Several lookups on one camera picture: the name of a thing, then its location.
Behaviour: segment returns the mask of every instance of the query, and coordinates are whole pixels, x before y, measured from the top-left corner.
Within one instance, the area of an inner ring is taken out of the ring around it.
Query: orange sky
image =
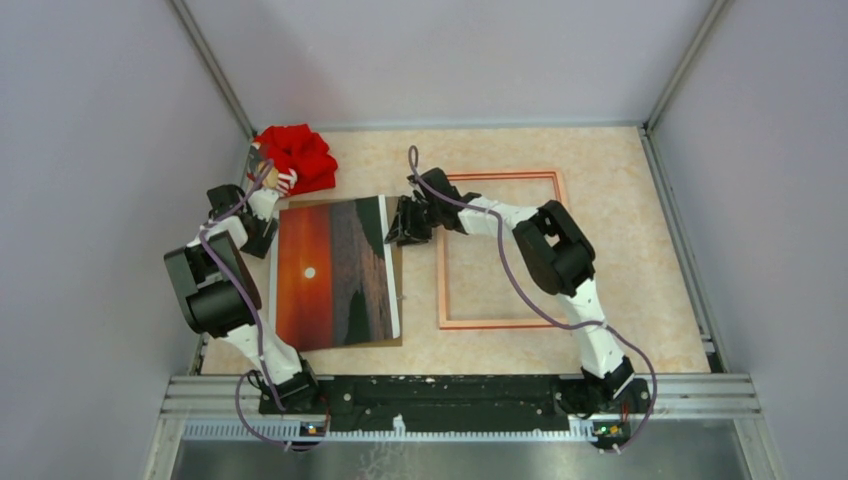
[[[333,345],[330,205],[280,211],[277,335],[298,350]],[[307,269],[315,276],[307,278]]]

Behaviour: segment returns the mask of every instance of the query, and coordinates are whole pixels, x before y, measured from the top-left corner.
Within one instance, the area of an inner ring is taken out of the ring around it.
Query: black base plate
[[[411,432],[526,432],[568,430],[567,414],[617,413],[622,401],[631,413],[647,410],[645,380],[633,380],[615,401],[572,407],[580,400],[574,395],[591,398],[589,388],[580,378],[557,375],[345,375],[319,378],[324,402],[304,413],[323,415],[329,406],[337,432],[392,430],[397,415]],[[558,393],[567,401],[557,401]],[[263,399],[259,412],[277,408]]]

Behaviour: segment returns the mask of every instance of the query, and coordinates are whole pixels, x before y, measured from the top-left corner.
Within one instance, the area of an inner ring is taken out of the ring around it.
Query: metal floor
[[[183,441],[183,479],[748,479],[732,421],[654,420],[623,455],[589,444],[327,443],[306,454],[256,441]]]

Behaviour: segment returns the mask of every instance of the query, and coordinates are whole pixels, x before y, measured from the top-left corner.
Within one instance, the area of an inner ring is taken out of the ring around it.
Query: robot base
[[[316,402],[319,393],[318,380],[312,372],[309,362],[300,357],[300,365],[303,368],[290,380],[274,387],[268,387],[261,383],[262,397],[259,401],[259,413],[263,415],[283,413],[323,413],[327,406]],[[271,395],[270,388],[276,388],[280,396],[285,412],[280,412]]]
[[[559,375],[336,375],[318,383],[322,400],[297,413],[323,416],[329,407],[336,432],[391,431],[397,415],[410,432],[563,431],[569,415],[645,413],[650,398],[640,378],[615,400],[585,379]],[[259,412],[279,414],[270,397]],[[616,443],[623,442],[622,431],[629,430],[618,425]]]
[[[627,388],[630,382],[633,381],[633,364],[627,356],[621,357],[621,363],[610,373],[604,375],[604,378],[598,378],[585,369],[581,368],[583,377],[591,385],[600,388],[604,395],[608,398],[616,398],[621,391]]]

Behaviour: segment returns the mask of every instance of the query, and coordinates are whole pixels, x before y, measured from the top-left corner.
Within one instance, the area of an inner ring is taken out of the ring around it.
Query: metal frame
[[[191,14],[191,10],[189,10],[185,0],[167,0],[167,2],[171,5],[174,14],[183,25],[186,34],[188,34],[189,40],[192,45],[194,45],[197,54],[200,56],[200,61],[203,63],[203,66],[206,67],[206,71],[209,73],[209,76],[212,77],[212,81],[224,97],[224,101],[230,108],[230,112],[235,117],[236,122],[238,122],[239,128],[247,138],[252,139],[256,136],[256,129],[253,128],[253,125],[250,123],[250,119],[247,117],[247,113],[241,106],[241,102],[239,101],[238,96],[236,96],[236,92],[230,85],[229,80],[227,80],[227,76],[224,75],[224,71],[218,64],[218,60],[215,59],[215,55],[212,53],[212,48],[209,47],[209,43],[207,43],[206,38],[203,37],[203,32],[194,20],[194,16]]]
[[[239,128],[246,137],[252,138],[255,130],[247,114],[241,106],[235,92],[227,81],[224,72],[215,59],[215,56],[204,39],[200,27],[197,25],[185,0],[167,0],[173,7],[175,14],[181,21],[190,41],[206,67],[210,77],[221,92],[224,100],[233,113]],[[713,315],[702,289],[702,282],[698,273],[695,257],[689,247],[680,212],[674,199],[673,190],[663,166],[662,158],[657,151],[653,140],[656,127],[660,124],[663,114],[673,100],[681,82],[686,78],[692,66],[696,63],[703,45],[714,31],[716,25],[726,14],[732,0],[714,0],[707,17],[694,35],[692,43],[682,57],[680,64],[675,69],[668,84],[663,90],[657,104],[651,111],[649,118],[639,129],[642,145],[648,158],[648,165],[653,176],[657,195],[663,213],[668,223],[669,232],[681,271],[684,276],[687,291],[692,302],[695,316],[702,330],[702,339],[708,355],[714,352],[716,357],[724,349],[718,331],[714,328]],[[195,367],[199,365],[202,355],[203,343],[198,346]],[[722,365],[714,366],[714,371],[721,371]],[[162,409],[157,424],[155,437],[151,446],[145,479],[159,480],[169,479],[177,458],[179,444],[188,432],[187,438],[200,438],[205,435],[213,439],[239,439],[243,438],[244,432],[240,431],[239,425],[235,425],[236,412],[234,406],[235,376],[191,376],[197,370],[192,369],[188,376],[175,376],[171,379],[166,392]],[[577,375],[563,376],[563,378],[577,377]],[[785,478],[779,461],[777,450],[768,434],[762,415],[759,401],[754,391],[753,384],[748,374],[737,373],[713,373],[713,374],[679,374],[660,375],[655,418],[658,420],[697,420],[697,419],[730,419],[734,421],[739,437],[742,454],[748,464],[749,473],[754,480]],[[245,389],[241,396],[242,406],[246,417],[257,426],[272,425],[268,428],[277,428],[278,432],[285,435],[291,434],[292,429],[280,427],[278,416],[266,418],[258,413],[259,393],[254,389]],[[312,417],[287,416],[282,422],[299,422],[301,420],[318,421],[323,420]],[[579,419],[574,418],[576,430],[571,432],[554,432],[560,435],[556,438],[547,438],[545,435],[534,436],[532,432],[520,437],[527,441],[546,440],[573,440],[584,439],[581,434],[586,434],[585,427]],[[603,415],[592,417],[592,421],[613,420]],[[345,438],[354,438],[355,435],[330,435],[328,440],[344,441]],[[390,440],[404,441],[405,439],[422,441],[415,434],[406,432],[401,426],[396,425],[390,432],[369,433],[367,438],[358,440]],[[489,441],[514,441],[515,436],[485,436]],[[445,434],[428,435],[429,441],[462,441],[463,439],[480,441],[481,436],[474,434]]]

